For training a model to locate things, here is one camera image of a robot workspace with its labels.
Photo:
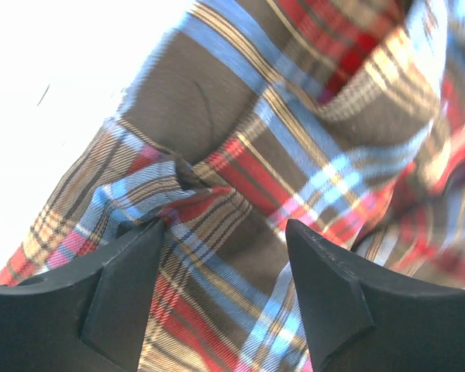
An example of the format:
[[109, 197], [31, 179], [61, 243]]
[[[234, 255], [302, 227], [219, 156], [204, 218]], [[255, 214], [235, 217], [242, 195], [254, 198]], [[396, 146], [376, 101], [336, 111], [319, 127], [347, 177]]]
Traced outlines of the red plaid long sleeve shirt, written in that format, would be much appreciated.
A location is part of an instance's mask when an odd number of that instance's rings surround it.
[[289, 219], [465, 288], [465, 1], [196, 2], [0, 284], [151, 215], [164, 251], [141, 371], [308, 369]]

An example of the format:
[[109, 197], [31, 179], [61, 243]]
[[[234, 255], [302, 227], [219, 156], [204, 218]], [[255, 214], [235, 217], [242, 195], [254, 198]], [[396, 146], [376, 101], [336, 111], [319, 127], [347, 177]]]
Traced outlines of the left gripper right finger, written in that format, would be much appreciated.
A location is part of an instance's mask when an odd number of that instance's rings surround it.
[[395, 273], [290, 220], [286, 240], [316, 371], [465, 371], [465, 290]]

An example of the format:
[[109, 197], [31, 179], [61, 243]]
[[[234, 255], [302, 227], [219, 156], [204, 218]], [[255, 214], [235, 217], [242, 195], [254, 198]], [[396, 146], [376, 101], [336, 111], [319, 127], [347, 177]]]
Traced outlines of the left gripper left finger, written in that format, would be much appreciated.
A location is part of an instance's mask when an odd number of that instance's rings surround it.
[[0, 285], [0, 371], [135, 371], [164, 239], [154, 221]]

